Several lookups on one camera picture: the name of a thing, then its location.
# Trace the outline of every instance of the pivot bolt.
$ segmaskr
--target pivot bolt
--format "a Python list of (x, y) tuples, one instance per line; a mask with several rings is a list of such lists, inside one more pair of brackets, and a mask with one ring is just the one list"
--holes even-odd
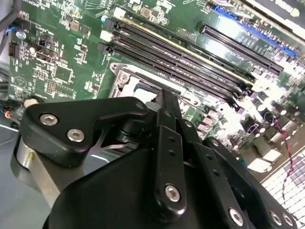
[(73, 142), (82, 142), (85, 139), (85, 135), (81, 130), (71, 129), (67, 133), (67, 137)]
[(293, 226), (294, 223), (292, 222), (292, 220), (289, 218), (289, 216), (287, 216), (285, 213), (282, 213), (282, 216), (284, 217), (286, 223), (288, 223), (290, 226)]
[(270, 216), (277, 225), (282, 225), (281, 219), (273, 211), (270, 211)]
[(40, 121), (44, 125), (55, 125), (58, 123), (57, 117), (52, 114), (43, 114), (40, 116)]
[(180, 200), (180, 193), (178, 189), (172, 185), (165, 187), (165, 194), (172, 202), (178, 202)]
[(243, 217), (241, 216), (241, 214), (235, 210), (234, 208), (231, 208), (229, 210), (229, 214), (231, 216), (231, 219), (234, 221), (234, 223), (236, 223), (238, 226), (242, 226), (244, 224), (244, 220)]

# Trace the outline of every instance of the hole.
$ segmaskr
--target hole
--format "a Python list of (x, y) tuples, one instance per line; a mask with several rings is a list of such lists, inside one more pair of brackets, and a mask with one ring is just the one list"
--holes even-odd
[(213, 170), (213, 173), (215, 174), (215, 176), (220, 177), (220, 174), (216, 169)]
[(170, 153), (171, 156), (176, 156), (176, 153), (174, 151), (169, 150), (168, 152)]
[(80, 137), (80, 134), (77, 133), (77, 132), (73, 132), (72, 135), (73, 135), (74, 137)]
[(207, 154), (206, 157), (210, 160), (213, 160), (213, 158), (211, 157), (211, 155)]

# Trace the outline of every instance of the screw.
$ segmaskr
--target screw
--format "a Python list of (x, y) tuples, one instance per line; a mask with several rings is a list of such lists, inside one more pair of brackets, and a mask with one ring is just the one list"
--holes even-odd
[(144, 106), (142, 105), (142, 103), (137, 102), (135, 105), (140, 109), (144, 109)]
[(193, 125), (189, 122), (189, 121), (185, 121), (185, 124), (188, 126), (188, 127), (192, 127)]
[(212, 143), (214, 144), (214, 146), (219, 146), (218, 142), (216, 140), (212, 140)]
[(180, 193), (178, 189), (172, 185), (165, 187), (165, 194), (172, 202), (178, 202), (180, 200)]
[(52, 114), (43, 114), (40, 116), (40, 121), (44, 125), (55, 125), (58, 123), (58, 119)]
[(270, 216), (277, 225), (282, 225), (281, 219), (273, 211), (270, 211)]
[(24, 31), (17, 31), (16, 32), (16, 37), (20, 40), (24, 40), (27, 38), (27, 35), (25, 34)]
[(120, 75), (120, 81), (121, 83), (127, 83), (128, 77), (125, 74)]
[(70, 141), (73, 142), (82, 142), (85, 139), (85, 135), (81, 130), (78, 129), (71, 129), (67, 133), (67, 137)]
[(241, 216), (241, 214), (239, 214), (238, 211), (236, 211), (234, 208), (231, 208), (229, 210), (229, 214), (231, 216), (231, 219), (234, 221), (234, 223), (236, 223), (238, 226), (242, 226), (244, 224), (244, 220), (243, 217)]
[(293, 226), (294, 223), (292, 222), (292, 220), (285, 214), (285, 213), (282, 213), (282, 216), (284, 217), (286, 223), (288, 223), (290, 226)]
[(166, 114), (166, 116), (171, 117), (171, 113), (169, 113), (168, 111), (164, 111), (164, 113)]

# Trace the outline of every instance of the chip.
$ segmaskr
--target chip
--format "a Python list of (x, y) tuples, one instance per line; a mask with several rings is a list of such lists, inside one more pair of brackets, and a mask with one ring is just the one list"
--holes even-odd
[(156, 10), (153, 10), (153, 11), (152, 11), (152, 15), (153, 15), (154, 17), (158, 17), (159, 12), (158, 12), (158, 11), (156, 11)]
[(70, 25), (70, 29), (72, 29), (73, 31), (79, 31), (80, 30), (79, 23), (76, 21), (72, 21)]
[(150, 9), (148, 9), (148, 8), (146, 8), (146, 7), (143, 7), (142, 9), (141, 9), (141, 16), (143, 16), (144, 18), (149, 18), (150, 17), (150, 15), (151, 15), (151, 13), (152, 13), (152, 11), (150, 10)]

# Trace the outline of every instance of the black cable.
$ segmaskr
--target black cable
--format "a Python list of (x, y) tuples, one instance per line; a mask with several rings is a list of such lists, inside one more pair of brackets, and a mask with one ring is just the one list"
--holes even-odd
[(9, 25), (16, 20), (16, 18), (19, 16), (21, 5), (22, 0), (13, 0), (10, 12), (0, 21), (0, 31), (5, 30), (5, 28), (9, 27)]
[(1, 40), (1, 43), (0, 43), (0, 55), (3, 52), (3, 50), (5, 48), (5, 45), (8, 42), (8, 40), (9, 40), (9, 36), (4, 33), (3, 37), (2, 37), (2, 40)]

